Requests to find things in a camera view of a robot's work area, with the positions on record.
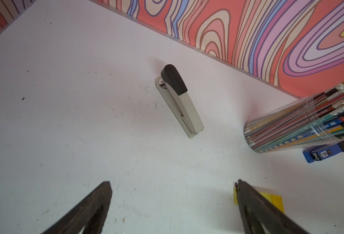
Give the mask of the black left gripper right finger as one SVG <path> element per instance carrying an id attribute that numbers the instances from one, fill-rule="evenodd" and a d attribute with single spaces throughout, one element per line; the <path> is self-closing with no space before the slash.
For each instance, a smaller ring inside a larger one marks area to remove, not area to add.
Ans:
<path id="1" fill-rule="evenodd" d="M 306 234 L 247 182 L 235 183 L 237 202 L 246 234 Z"/>

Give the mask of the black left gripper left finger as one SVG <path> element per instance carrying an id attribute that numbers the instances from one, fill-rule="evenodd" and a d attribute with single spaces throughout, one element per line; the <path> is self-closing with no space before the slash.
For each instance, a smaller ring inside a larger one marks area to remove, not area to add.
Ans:
<path id="1" fill-rule="evenodd" d="M 107 218 L 112 198 L 108 181 L 102 182 L 45 234 L 100 234 Z"/>

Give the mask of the yellow block horizontal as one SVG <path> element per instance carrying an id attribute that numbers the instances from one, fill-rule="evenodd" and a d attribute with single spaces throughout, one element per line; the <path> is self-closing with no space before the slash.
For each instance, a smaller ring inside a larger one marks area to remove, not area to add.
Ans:
<path id="1" fill-rule="evenodd" d="M 273 204 L 282 213 L 285 212 L 282 197 L 276 195 L 276 192 L 271 189 L 266 189 L 258 186 L 252 186 L 257 192 L 259 192 L 266 200 Z"/>

